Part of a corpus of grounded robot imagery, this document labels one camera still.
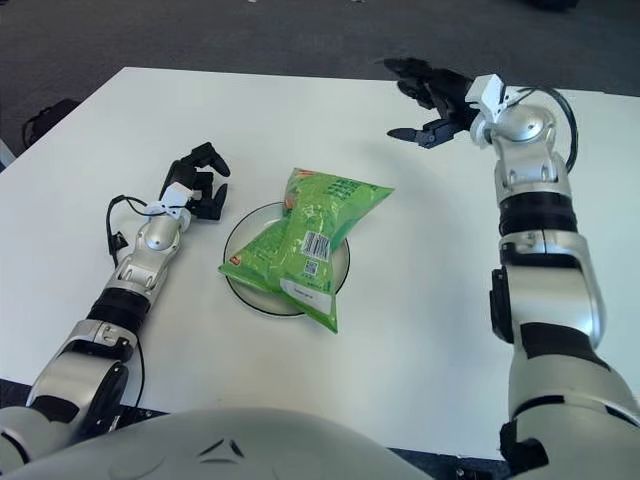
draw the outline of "label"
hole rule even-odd
[[[323,262],[329,261],[329,238],[315,232],[307,232],[300,248],[305,257],[316,258]]]
[[[309,305],[325,315],[331,313],[331,295],[327,293],[317,292],[284,278],[280,279],[280,288],[299,302]]]
[[[304,273],[307,273],[312,276],[316,276],[318,273],[318,262],[314,262],[313,260],[307,260],[307,263],[304,265]]]

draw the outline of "plastic bag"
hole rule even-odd
[[[391,192],[391,188],[295,169],[287,183],[283,220],[258,235],[219,270],[278,294],[336,333],[331,253]]]

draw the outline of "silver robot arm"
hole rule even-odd
[[[136,235],[133,252],[117,265],[87,318],[75,325],[37,378],[26,406],[0,410],[3,474],[91,437],[101,424],[117,419],[127,385],[126,364],[181,234],[192,214],[220,217],[226,184],[212,198],[213,174],[197,171],[205,165],[229,175],[211,144],[172,164],[160,200],[146,206],[147,222]],[[195,191],[200,199],[193,198]]]
[[[391,136],[432,148],[469,130],[475,144],[491,144],[498,155],[502,268],[493,272],[490,303],[494,332],[514,346],[510,421],[500,432],[512,473],[636,478],[640,410],[625,381],[595,353],[605,309],[572,207],[568,169],[577,130],[565,164],[554,151],[554,116],[520,103],[532,89],[506,87],[496,75],[471,81],[415,59],[386,64],[401,77],[401,91],[442,116],[422,131]],[[557,99],[574,121],[564,98]]]

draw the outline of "white plate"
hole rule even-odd
[[[229,260],[233,254],[237,253],[238,250],[257,237],[264,229],[282,217],[282,202],[270,203],[244,217],[229,235],[227,244],[224,247],[223,261]],[[333,280],[338,286],[336,289],[336,292],[338,292],[342,288],[349,272],[350,254],[349,244],[346,239],[331,255],[331,261],[333,263]],[[273,293],[263,292],[229,277],[227,277],[227,281],[240,300],[256,310],[279,317],[302,315],[302,312],[297,307],[287,303]]]

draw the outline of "gray carpet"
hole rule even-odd
[[[390,78],[413,55],[514,84],[640,95],[640,2],[582,0],[10,0],[0,6],[0,137],[123,66]]]

